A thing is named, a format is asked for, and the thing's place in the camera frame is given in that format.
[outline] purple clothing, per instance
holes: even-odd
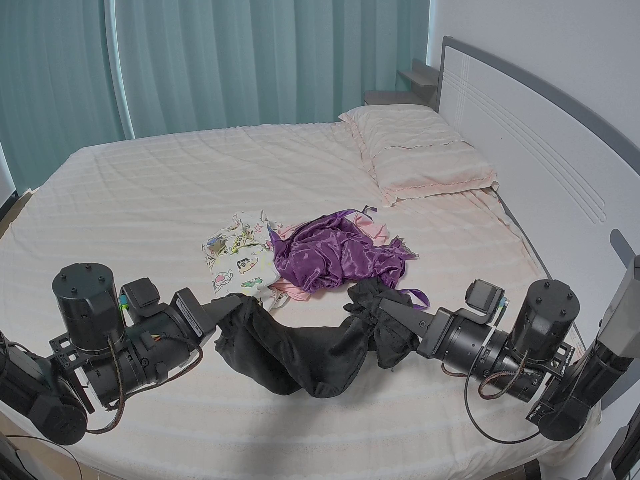
[[[284,240],[270,230],[280,275],[309,293],[375,276],[394,288],[404,274],[404,262],[415,254],[400,238],[389,245],[373,245],[353,222],[338,215],[302,224]]]

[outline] mattress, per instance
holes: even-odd
[[[64,332],[51,281],[74,262],[112,268],[116,284],[148,276],[163,300],[185,286],[214,297],[203,240],[238,211],[284,224],[379,205],[345,124],[262,125],[174,134],[84,148],[30,199],[0,240],[0,322],[41,355]],[[420,288],[455,309],[475,278],[507,290],[510,328],[528,285],[544,277],[521,231],[490,190],[398,201],[374,214],[419,259],[398,288]],[[289,326],[337,326],[347,286],[273,311]],[[570,340],[577,343],[576,336]],[[409,355],[393,371],[375,357],[342,395],[278,396],[224,363],[212,342],[196,370],[132,398],[120,425],[71,447],[79,460],[126,479],[481,479],[535,457],[555,460],[572,442],[538,436],[500,445],[471,425],[464,381],[436,360]],[[470,406],[491,434],[535,430],[530,404],[512,397]],[[6,406],[18,425],[30,423]],[[111,419],[90,417],[98,428]],[[591,425],[597,414],[591,418]]]

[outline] curtain fold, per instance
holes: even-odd
[[[407,88],[429,0],[115,0],[136,137],[326,122]]]
[[[123,139],[103,0],[0,0],[0,141],[18,190]]]
[[[407,88],[428,20],[429,0],[0,0],[0,142],[20,191],[132,135],[334,121]]]

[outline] white headboard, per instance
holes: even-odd
[[[551,276],[578,295],[588,345],[621,259],[640,252],[640,150],[571,96],[473,46],[444,37],[440,66],[436,110],[495,165],[499,196]]]

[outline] pillow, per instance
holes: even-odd
[[[367,105],[340,119],[349,125],[385,206],[398,199],[498,186],[484,156],[429,107]]]

